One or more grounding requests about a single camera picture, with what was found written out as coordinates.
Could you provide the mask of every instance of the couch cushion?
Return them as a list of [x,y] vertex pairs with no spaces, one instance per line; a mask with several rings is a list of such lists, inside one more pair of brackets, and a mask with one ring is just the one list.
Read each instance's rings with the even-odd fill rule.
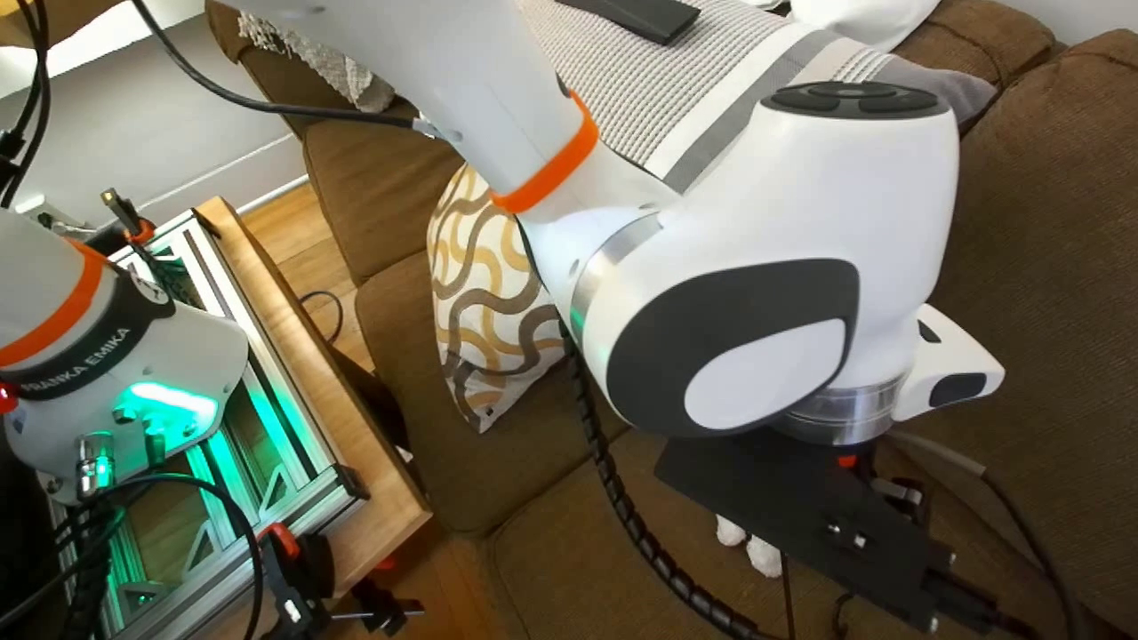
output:
[[896,52],[927,69],[956,69],[1004,88],[1056,52],[1056,36],[997,0],[941,0]]
[[448,530],[488,533],[584,459],[570,361],[533,384],[489,434],[463,424],[437,369],[423,254],[371,276],[354,313],[377,377],[406,412],[427,500]]
[[1138,633],[1134,33],[1033,69],[966,135],[936,303],[1004,360],[1007,389],[924,427],[987,462],[1075,590]]
[[[649,475],[660,442],[627,429],[611,454],[627,486],[686,568],[713,597],[749,616],[762,631],[789,638],[782,625],[782,588],[762,580],[742,551],[713,543],[710,512],[679,497],[672,486]],[[882,454],[882,471],[910,474],[896,454]],[[933,530],[960,551],[956,571],[992,595],[1004,613],[1029,620],[1033,631],[1058,631],[1051,595],[1029,561],[1009,555],[987,530],[949,497],[933,489]],[[617,638],[617,640],[658,640],[658,638],[722,638],[710,633],[686,606],[679,606],[664,582],[642,565],[636,549],[627,539],[611,514],[601,480],[590,467],[572,471],[560,485],[518,507],[489,539],[488,559],[499,582],[524,616],[518,625],[539,640],[578,640],[578,638]],[[843,595],[828,577],[789,565],[795,638],[833,638],[833,606]],[[866,601],[851,606],[851,638],[920,638],[910,625],[882,616]],[[956,621],[941,621],[940,638],[974,638]]]
[[320,121],[302,143],[323,222],[354,284],[423,249],[427,218],[459,171],[450,145],[349,121]]
[[238,12],[220,0],[206,0],[206,25],[227,60],[242,60],[242,52],[252,46],[238,33]]

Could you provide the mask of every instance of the wire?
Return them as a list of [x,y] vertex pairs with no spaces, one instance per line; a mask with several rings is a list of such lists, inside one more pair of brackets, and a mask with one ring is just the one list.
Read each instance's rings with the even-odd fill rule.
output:
[[[262,561],[261,561],[261,549],[255,549],[255,533],[252,533],[252,521],[248,514],[242,512],[242,506],[223,494],[217,485],[206,485],[206,480],[197,480],[197,475],[179,475],[179,474],[147,474],[147,475],[133,475],[133,480],[119,480],[116,486],[104,489],[95,500],[110,500],[110,497],[119,497],[123,506],[136,500],[141,494],[141,486],[154,486],[154,485],[180,485],[180,486],[198,486],[206,494],[212,494],[223,512],[234,519],[238,533],[244,536],[248,543],[248,561],[252,561],[252,608],[248,608],[248,621],[244,621],[244,640],[255,638],[255,625],[261,625],[261,601],[262,601]],[[38,601],[47,601],[65,580],[71,580],[73,571],[83,571],[86,565],[99,561],[99,549],[110,543],[110,536],[119,530],[123,521],[123,512],[114,514],[114,521],[89,539],[89,555],[77,555],[65,571],[55,571],[52,580],[47,580],[35,595],[29,595],[20,606],[6,608],[0,616],[0,631],[15,625],[16,620],[23,620]]]
[[123,507],[114,507],[110,500],[92,500],[92,507],[86,512],[86,521],[83,521],[83,530],[73,536],[73,551],[92,559],[92,561],[83,565],[77,577],[71,580],[69,621],[65,621],[59,640],[104,638],[99,633],[99,613],[104,613],[104,597],[105,597],[110,539],[92,543],[86,530],[105,525],[116,514],[123,514]]
[[20,180],[29,179],[29,166],[32,166],[38,145],[42,145],[47,121],[48,121],[48,73],[47,73],[48,19],[47,19],[42,0],[38,0],[38,5],[16,0],[16,5],[20,5],[23,21],[29,21],[32,46],[35,46],[35,77],[32,77],[32,87],[38,87],[38,98],[29,107],[29,113],[35,110],[35,127],[32,127],[32,140],[29,140],[23,158],[16,160],[9,180],[2,185],[0,206],[9,206],[9,200],[15,200],[16,187],[20,187]]
[[73,543],[73,536],[83,533],[83,525],[89,525],[92,512],[95,512],[92,500],[83,500],[83,506],[69,507],[69,519],[65,519],[59,525],[52,525],[52,543],[55,543],[55,551],[65,551],[65,549]]
[[312,303],[312,297],[328,297],[334,305],[334,322],[330,322],[323,341],[338,341],[346,334],[346,303],[328,288],[297,294],[302,305]]
[[653,577],[686,606],[692,608],[702,620],[706,620],[718,633],[731,638],[731,640],[780,640],[775,633],[756,631],[747,616],[731,613],[725,601],[718,601],[713,595],[706,595],[705,588],[697,588],[679,565],[675,559],[653,539],[653,533],[648,530],[648,521],[639,519],[617,471],[614,459],[608,453],[608,442],[601,434],[601,416],[596,404],[584,384],[584,361],[578,351],[570,350],[570,373],[575,384],[575,404],[578,404],[578,424],[590,443],[590,459],[596,467],[596,475],[603,485],[603,494],[611,500],[611,512],[617,514],[627,536],[633,539],[633,549],[639,551],[639,559],[653,568]]
[[1004,489],[1004,485],[997,485],[992,471],[984,462],[966,459],[962,453],[945,449],[945,443],[940,443],[933,439],[920,439],[920,434],[892,434],[892,442],[908,442],[908,443],[920,449],[920,453],[933,453],[940,459],[953,462],[956,471],[979,475],[997,494],[997,500],[1007,507],[1007,514],[1017,521],[1020,536],[1029,539],[1033,561],[1042,565],[1042,577],[1051,582],[1051,590],[1056,590],[1056,597],[1064,606],[1065,638],[1071,640],[1084,640],[1088,631],[1084,631],[1082,608],[1077,608],[1065,580],[1058,577],[1058,568],[1056,568],[1051,555],[1044,551],[1044,543],[1029,525],[1025,512],[1012,506],[1012,497]]
[[851,638],[851,621],[846,621],[851,601],[852,601],[852,590],[839,595],[839,601],[833,606],[828,631],[837,640]]
[[[32,30],[35,15],[32,15],[29,5],[16,5],[16,6],[20,6],[20,19],[23,19],[29,33],[32,33],[32,46],[35,46],[35,30]],[[23,135],[29,121],[32,121],[32,113],[35,113],[38,94],[42,94],[42,82],[38,82],[38,73],[32,71],[32,88],[29,88],[29,98],[23,98],[20,117],[16,117],[16,126],[15,126],[15,135]]]
[[361,110],[320,110],[320,107],[297,107],[297,102],[262,102],[242,94],[232,94],[223,87],[217,87],[208,73],[201,73],[175,41],[170,36],[157,25],[157,19],[149,15],[147,0],[133,0],[140,19],[147,21],[147,30],[160,39],[160,46],[170,52],[170,60],[192,77],[198,82],[206,94],[238,102],[244,110],[261,110],[261,113],[284,113],[284,117],[312,117],[312,121],[360,121],[360,126],[384,126],[384,127],[409,127],[418,135],[434,140],[434,127],[423,117],[390,117],[390,113],[361,113]]
[[[110,543],[110,536],[116,533],[116,525],[123,521],[123,514],[116,514],[99,536],[92,536],[92,549]],[[52,580],[47,580],[38,590],[32,590],[20,606],[6,608],[0,616],[0,631],[15,625],[16,620],[23,620],[38,601],[47,601],[65,580],[71,580],[83,565],[95,561],[99,555],[77,555],[77,561],[71,561],[65,571],[55,571]]]
[[206,485],[198,475],[180,475],[180,474],[127,475],[127,480],[119,480],[116,486],[110,486],[104,494],[110,497],[110,494],[123,494],[123,489],[149,486],[149,485],[180,485],[180,486],[198,486],[198,489],[212,494],[223,506],[223,512],[232,514],[232,521],[238,525],[238,533],[244,536],[248,561],[252,561],[252,608],[248,608],[248,621],[244,621],[244,640],[252,640],[255,625],[261,625],[261,601],[262,601],[262,559],[261,559],[261,543],[255,543],[255,530],[252,530],[248,514],[217,485]]
[[789,577],[789,559],[785,555],[782,555],[782,616],[785,616],[785,640],[795,640],[794,577]]

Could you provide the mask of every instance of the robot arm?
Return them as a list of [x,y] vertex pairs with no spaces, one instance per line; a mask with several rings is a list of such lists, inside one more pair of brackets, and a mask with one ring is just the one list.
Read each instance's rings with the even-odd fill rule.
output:
[[623,421],[731,434],[828,389],[882,408],[824,442],[890,427],[956,187],[933,96],[780,94],[679,200],[601,143],[511,0],[234,5],[373,69],[489,180]]
[[244,369],[238,327],[15,215],[0,215],[0,297],[2,439],[55,500],[212,434]]

